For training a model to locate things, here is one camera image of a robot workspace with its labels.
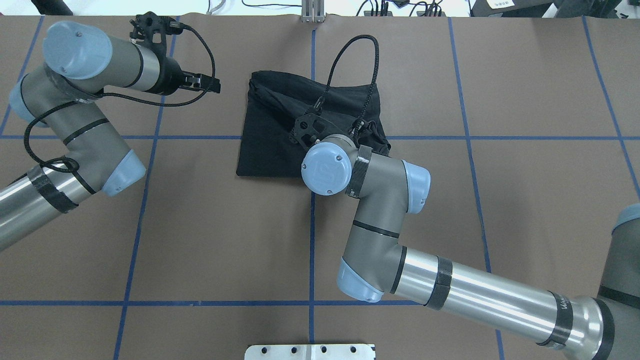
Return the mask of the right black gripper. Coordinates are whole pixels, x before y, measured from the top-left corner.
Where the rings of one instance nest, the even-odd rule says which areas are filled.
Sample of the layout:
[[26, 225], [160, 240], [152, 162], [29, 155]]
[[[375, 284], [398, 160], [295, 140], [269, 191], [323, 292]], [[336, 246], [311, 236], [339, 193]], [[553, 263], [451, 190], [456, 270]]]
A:
[[304, 151], [309, 151], [311, 147], [331, 135], [343, 135], [349, 138], [348, 133], [336, 123], [310, 112], [294, 120], [294, 125], [289, 132], [289, 141], [301, 146]]

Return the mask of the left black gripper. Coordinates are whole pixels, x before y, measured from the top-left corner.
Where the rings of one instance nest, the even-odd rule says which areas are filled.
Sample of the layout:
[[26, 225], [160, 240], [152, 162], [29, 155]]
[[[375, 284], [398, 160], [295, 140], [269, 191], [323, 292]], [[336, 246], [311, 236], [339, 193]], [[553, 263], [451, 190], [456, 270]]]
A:
[[193, 74], [183, 70], [179, 63], [172, 57], [163, 57], [158, 60], [160, 65], [158, 79], [155, 83], [155, 94], [172, 95], [187, 80], [187, 89], [196, 92], [221, 92], [221, 82], [216, 77], [206, 74]]

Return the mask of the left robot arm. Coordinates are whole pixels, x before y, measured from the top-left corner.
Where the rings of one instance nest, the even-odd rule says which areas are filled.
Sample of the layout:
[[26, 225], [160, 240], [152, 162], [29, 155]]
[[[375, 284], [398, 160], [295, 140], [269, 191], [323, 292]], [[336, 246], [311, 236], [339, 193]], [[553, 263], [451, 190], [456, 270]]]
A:
[[44, 63], [23, 76], [9, 104], [27, 121], [23, 146], [35, 165], [1, 192], [1, 249], [75, 210], [89, 196], [112, 197], [146, 175], [135, 151], [97, 102], [134, 96], [107, 86], [160, 96], [183, 89], [219, 93], [215, 64], [210, 74], [183, 70], [167, 54], [167, 35], [197, 31], [152, 12], [131, 20], [129, 39], [70, 20], [53, 23], [43, 41]]

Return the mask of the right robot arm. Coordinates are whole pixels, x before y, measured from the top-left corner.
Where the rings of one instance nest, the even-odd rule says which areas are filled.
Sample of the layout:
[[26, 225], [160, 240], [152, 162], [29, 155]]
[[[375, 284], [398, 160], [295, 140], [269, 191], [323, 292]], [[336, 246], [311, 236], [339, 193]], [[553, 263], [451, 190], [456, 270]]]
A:
[[428, 170], [375, 153], [315, 111], [294, 120], [290, 139], [304, 148], [301, 177], [321, 196], [358, 199], [337, 273], [346, 295], [377, 303], [394, 294], [562, 351], [571, 360], [639, 358], [639, 205], [624, 208], [595, 297], [570, 298], [471, 268], [399, 242], [406, 214], [430, 190]]

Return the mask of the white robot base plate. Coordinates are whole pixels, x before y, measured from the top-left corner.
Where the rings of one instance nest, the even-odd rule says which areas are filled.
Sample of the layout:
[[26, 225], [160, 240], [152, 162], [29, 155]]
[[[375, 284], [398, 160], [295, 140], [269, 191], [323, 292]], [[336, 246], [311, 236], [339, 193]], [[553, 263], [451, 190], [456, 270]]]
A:
[[374, 344], [256, 344], [244, 353], [245, 360], [376, 360]]

